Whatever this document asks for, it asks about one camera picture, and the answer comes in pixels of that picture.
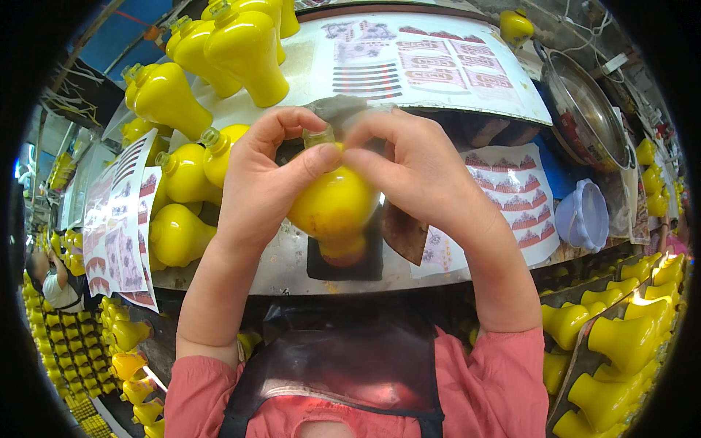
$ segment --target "striped decal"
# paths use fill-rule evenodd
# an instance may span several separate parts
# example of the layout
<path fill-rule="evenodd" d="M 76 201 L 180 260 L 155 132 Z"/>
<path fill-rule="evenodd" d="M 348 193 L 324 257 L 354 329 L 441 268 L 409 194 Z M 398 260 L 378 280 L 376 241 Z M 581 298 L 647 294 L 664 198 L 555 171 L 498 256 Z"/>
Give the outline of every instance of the striped decal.
<path fill-rule="evenodd" d="M 375 70 L 375 69 L 385 69 L 387 67 L 396 67 L 397 65 L 393 62 L 392 64 L 382 64 L 382 65 L 369 65 L 366 67 L 334 67 L 334 70 Z"/>
<path fill-rule="evenodd" d="M 376 85 L 389 85 L 397 82 L 399 82 L 399 79 L 389 79 L 379 82 L 334 82 L 334 87 L 374 87 Z"/>
<path fill-rule="evenodd" d="M 374 76 L 376 74 L 387 74 L 397 71 L 397 69 L 387 69 L 378 71 L 334 71 L 334 76 Z"/>
<path fill-rule="evenodd" d="M 401 85 L 392 85 L 390 87 L 378 88 L 334 88 L 334 93 L 378 93 L 382 91 L 399 90 Z"/>

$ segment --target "rows of yellow bottles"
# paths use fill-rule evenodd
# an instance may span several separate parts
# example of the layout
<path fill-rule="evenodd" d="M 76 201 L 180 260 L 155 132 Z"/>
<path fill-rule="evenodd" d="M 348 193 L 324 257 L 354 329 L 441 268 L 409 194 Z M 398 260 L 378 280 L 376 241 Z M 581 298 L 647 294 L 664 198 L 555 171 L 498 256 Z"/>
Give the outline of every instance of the rows of yellow bottles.
<path fill-rule="evenodd" d="M 662 178 L 662 168 L 655 163 L 655 145 L 648 139 L 643 139 L 635 149 L 638 163 L 647 166 L 642 173 L 643 188 L 647 197 L 648 213 L 651 216 L 663 217 L 667 213 L 669 199 L 672 196 Z M 679 214 L 683 212 L 681 206 L 681 194 L 684 191 L 683 184 L 674 182 L 674 196 L 679 208 Z"/>
<path fill-rule="evenodd" d="M 212 125 L 212 113 L 195 100 L 183 69 L 200 76 L 221 98 L 243 86 L 258 107 L 279 103 L 290 89 L 279 67 L 285 60 L 280 38 L 299 30 L 293 3 L 211 1 L 202 20 L 180 18 L 166 46 L 175 62 L 124 69 L 127 108 L 192 142 L 201 138 Z"/>
<path fill-rule="evenodd" d="M 661 256 L 657 253 L 623 266 L 621 281 L 609 282 L 602 292 L 586 291 L 579 304 L 541 306 L 543 330 L 557 344 L 545 352 L 543 382 L 549 394 L 557 395 L 580 329 L 627 299 L 623 319 L 598 317 L 590 327 L 588 350 L 605 355 L 611 365 L 602 363 L 593 376 L 583 373 L 575 380 L 566 398 L 579 412 L 569 410 L 554 424 L 553 433 L 559 438 L 619 437 L 653 388 L 676 326 L 685 261 L 680 254 L 653 268 Z M 633 298 L 631 292 L 650 276 L 652 284 Z"/>
<path fill-rule="evenodd" d="M 75 173 L 76 165 L 73 163 L 73 158 L 64 152 L 53 162 L 46 182 L 50 189 L 62 190 L 66 188 Z"/>
<path fill-rule="evenodd" d="M 132 421 L 144 425 L 148 438 L 162 438 L 164 420 L 158 417 L 163 401 L 144 402 L 156 390 L 156 383 L 146 377 L 142 368 L 148 360 L 136 350 L 139 342 L 153 336 L 153 329 L 143 322 L 131 322 L 119 299 L 104 297 L 100 312 L 56 312 L 33 288 L 26 273 L 22 297 L 32 338 L 58 395 L 81 404 L 120 390 L 120 399 L 134 404 Z M 91 420 L 90 424 L 97 427 L 101 423 Z"/>

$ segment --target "apron strap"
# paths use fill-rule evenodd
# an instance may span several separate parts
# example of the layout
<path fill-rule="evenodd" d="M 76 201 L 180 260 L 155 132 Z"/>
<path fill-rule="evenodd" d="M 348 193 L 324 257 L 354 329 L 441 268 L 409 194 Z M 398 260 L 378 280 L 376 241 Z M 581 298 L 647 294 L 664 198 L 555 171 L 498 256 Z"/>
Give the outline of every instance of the apron strap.
<path fill-rule="evenodd" d="M 224 422 L 219 429 L 219 438 L 245 438 L 248 418 L 224 411 Z"/>

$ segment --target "stacked bottles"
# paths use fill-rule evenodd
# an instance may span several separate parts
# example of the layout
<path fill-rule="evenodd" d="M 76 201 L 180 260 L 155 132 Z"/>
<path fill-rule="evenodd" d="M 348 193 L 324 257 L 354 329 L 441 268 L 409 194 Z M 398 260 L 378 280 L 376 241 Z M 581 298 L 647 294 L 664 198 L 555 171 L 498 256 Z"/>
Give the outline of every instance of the stacked bottles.
<path fill-rule="evenodd" d="M 109 359 L 98 335 L 101 325 L 97 314 L 44 310 L 48 306 L 28 276 L 22 297 L 34 342 L 59 396 L 72 395 L 80 402 L 111 392 L 115 381 L 107 370 Z"/>
<path fill-rule="evenodd" d="M 202 144 L 206 148 L 204 155 L 205 176 L 220 189 L 224 188 L 224 177 L 226 169 L 229 167 L 231 147 L 248 131 L 248 128 L 248 125 L 230 125 L 221 131 L 207 128 L 202 133 Z"/>
<path fill-rule="evenodd" d="M 334 142 L 331 125 L 324 132 L 303 131 L 305 149 Z M 343 145 L 336 143 L 340 149 Z M 294 200 L 287 218 L 318 240 L 324 260 L 351 266 L 365 256 L 363 231 L 378 203 L 378 191 L 346 166 L 324 173 Z"/>
<path fill-rule="evenodd" d="M 175 128 L 191 141 L 212 124 L 212 114 L 195 100 L 178 64 L 139 66 L 126 77 L 131 78 L 125 93 L 127 108 L 140 118 Z"/>
<path fill-rule="evenodd" d="M 278 66 L 275 23 L 262 12 L 238 12 L 226 0 L 211 6 L 216 29 L 205 59 L 243 84 L 261 108 L 279 103 L 290 90 Z"/>
<path fill-rule="evenodd" d="M 205 43 L 215 29 L 212 21 L 193 21 L 185 15 L 177 21 L 180 41 L 171 58 L 182 68 L 206 80 L 221 98 L 241 89 L 241 84 L 205 59 Z"/>

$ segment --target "yellow glass bottle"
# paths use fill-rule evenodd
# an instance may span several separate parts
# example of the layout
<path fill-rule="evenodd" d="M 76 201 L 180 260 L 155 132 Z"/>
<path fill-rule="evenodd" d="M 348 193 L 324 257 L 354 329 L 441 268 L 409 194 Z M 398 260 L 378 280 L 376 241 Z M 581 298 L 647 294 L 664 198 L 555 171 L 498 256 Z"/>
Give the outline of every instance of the yellow glass bottle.
<path fill-rule="evenodd" d="M 177 22 L 171 22 L 170 38 L 168 39 L 168 42 L 165 45 L 165 54 L 171 60 L 175 61 L 173 54 L 174 54 L 175 48 L 177 47 L 178 44 L 180 44 L 180 28 L 179 28 Z"/>
<path fill-rule="evenodd" d="M 681 264 L 672 264 L 666 268 L 653 269 L 653 284 L 655 286 L 661 286 L 669 282 L 680 285 L 683 279 L 684 272 Z"/>
<path fill-rule="evenodd" d="M 144 426 L 144 433 L 147 438 L 163 438 L 165 433 L 165 418 L 158 420 L 150 426 Z"/>
<path fill-rule="evenodd" d="M 283 0 L 238 0 L 231 2 L 231 8 L 238 13 L 262 12 L 273 20 L 275 25 L 275 55 L 278 65 L 287 57 L 280 42 L 280 26 L 283 14 Z"/>
<path fill-rule="evenodd" d="M 624 419 L 630 393 L 628 383 L 603 383 L 583 373 L 572 385 L 567 400 L 582 409 L 592 430 L 601 433 Z"/>
<path fill-rule="evenodd" d="M 212 125 L 212 113 L 195 100 L 178 64 L 166 62 L 151 70 L 142 67 L 136 71 L 132 85 L 138 89 L 134 96 L 137 116 L 172 126 L 191 141 Z"/>
<path fill-rule="evenodd" d="M 115 321 L 107 343 L 118 345 L 124 351 L 136 347 L 139 342 L 154 337 L 154 328 L 145 322 Z"/>
<path fill-rule="evenodd" d="M 606 355 L 617 369 L 631 376 L 650 360 L 655 328 L 647 315 L 627 321 L 600 317 L 589 332 L 588 348 Z"/>
<path fill-rule="evenodd" d="M 569 358 L 566 355 L 555 355 L 545 352 L 543 358 L 543 384 L 550 395 L 556 395 L 567 371 Z"/>
<path fill-rule="evenodd" d="M 185 15 L 177 21 L 180 42 L 173 60 L 182 68 L 207 81 L 222 99 L 241 89 L 241 84 L 205 59 L 205 43 L 215 29 L 213 21 L 193 21 Z"/>
<path fill-rule="evenodd" d="M 112 365 L 109 367 L 109 372 L 112 376 L 117 376 L 123 381 L 127 381 L 137 371 L 149 364 L 146 355 L 142 352 L 137 353 L 117 353 L 112 356 Z"/>
<path fill-rule="evenodd" d="M 607 289 L 603 292 L 592 292 L 587 290 L 584 291 L 584 294 L 582 295 L 581 303 L 591 304 L 600 301 L 606 304 L 606 307 L 611 307 L 624 296 L 623 291 L 620 289 Z"/>
<path fill-rule="evenodd" d="M 212 184 L 223 189 L 226 169 L 229 168 L 231 147 L 250 128 L 249 125 L 230 125 L 218 131 L 207 128 L 202 133 L 202 144 L 205 145 L 204 168 L 205 176 Z"/>
<path fill-rule="evenodd" d="M 650 268 L 652 263 L 648 260 L 641 260 L 634 265 L 624 265 L 620 269 L 621 280 L 637 278 L 640 283 L 650 277 Z"/>
<path fill-rule="evenodd" d="M 139 404 L 155 390 L 156 382 L 150 377 L 138 381 L 124 381 L 119 399 L 122 402 L 129 401 L 131 404 Z"/>
<path fill-rule="evenodd" d="M 526 18 L 526 11 L 502 11 L 499 14 L 499 36 L 513 53 L 516 53 L 533 36 L 533 23 Z"/>
<path fill-rule="evenodd" d="M 207 1 L 207 6 L 205 7 L 205 10 L 202 11 L 202 15 L 200 15 L 200 20 L 202 21 L 210 21 L 214 20 L 212 18 L 212 13 L 210 12 L 210 7 L 212 7 L 213 4 L 219 2 L 220 0 L 208 0 Z"/>
<path fill-rule="evenodd" d="M 655 323 L 655 336 L 662 336 L 672 328 L 674 308 L 672 307 L 671 298 L 665 297 L 645 303 L 639 301 L 639 303 L 640 304 L 628 304 L 628 307 L 625 309 L 625 315 L 623 316 L 624 321 L 647 315 L 651 317 Z"/>
<path fill-rule="evenodd" d="M 313 137 L 317 134 L 304 132 L 305 148 L 316 144 Z M 333 141 L 333 134 L 323 136 Z M 327 263 L 351 266 L 365 255 L 363 230 L 378 199 L 379 193 L 370 183 L 342 165 L 309 184 L 294 200 L 287 218 L 318 240 L 319 251 Z"/>
<path fill-rule="evenodd" d="M 645 289 L 645 299 L 655 300 L 668 296 L 672 301 L 672 305 L 676 306 L 681 298 L 679 292 L 676 291 L 677 287 L 678 285 L 675 282 L 666 282 L 665 284 L 659 286 L 647 286 Z"/>
<path fill-rule="evenodd" d="M 257 107 L 279 103 L 290 85 L 278 65 L 273 19 L 260 12 L 239 14 L 226 0 L 211 11 L 216 29 L 205 44 L 207 61 L 241 82 Z"/>
<path fill-rule="evenodd" d="M 607 289 L 620 289 L 623 291 L 623 296 L 627 296 L 633 289 L 640 285 L 640 280 L 635 277 L 631 277 L 623 281 L 610 281 L 606 284 Z"/>
<path fill-rule="evenodd" d="M 589 311 L 581 304 L 553 308 L 547 304 L 540 306 L 543 312 L 543 330 L 549 333 L 565 351 L 574 349 L 582 326 L 589 320 Z"/>
<path fill-rule="evenodd" d="M 150 402 L 135 404 L 133 409 L 132 423 L 150 426 L 156 422 L 156 418 L 163 412 L 163 402 L 156 397 Z"/>
<path fill-rule="evenodd" d="M 166 184 L 165 193 L 176 203 L 208 201 L 222 204 L 222 190 L 213 185 L 205 175 L 205 148 L 199 144 L 183 144 L 173 153 L 162 152 L 156 157 L 168 176 L 161 184 Z"/>
<path fill-rule="evenodd" d="M 638 164 L 649 166 L 655 162 L 655 146 L 645 138 L 635 148 L 635 155 L 638 157 Z"/>
<path fill-rule="evenodd" d="M 294 0 L 283 0 L 280 23 L 280 38 L 287 38 L 299 32 L 299 21 L 294 14 Z"/>
<path fill-rule="evenodd" d="M 166 266 L 184 268 L 205 253 L 217 232 L 180 204 L 166 205 L 151 222 L 150 247 Z"/>
<path fill-rule="evenodd" d="M 169 126 L 148 122 L 143 118 L 137 117 L 131 122 L 122 125 L 122 127 L 119 130 L 122 133 L 123 137 L 122 148 L 125 146 L 125 143 L 126 146 L 129 146 L 130 144 L 141 138 L 143 135 L 147 134 L 148 132 L 151 132 L 151 130 L 154 128 L 158 130 L 158 135 L 170 137 L 173 134 L 173 128 Z"/>

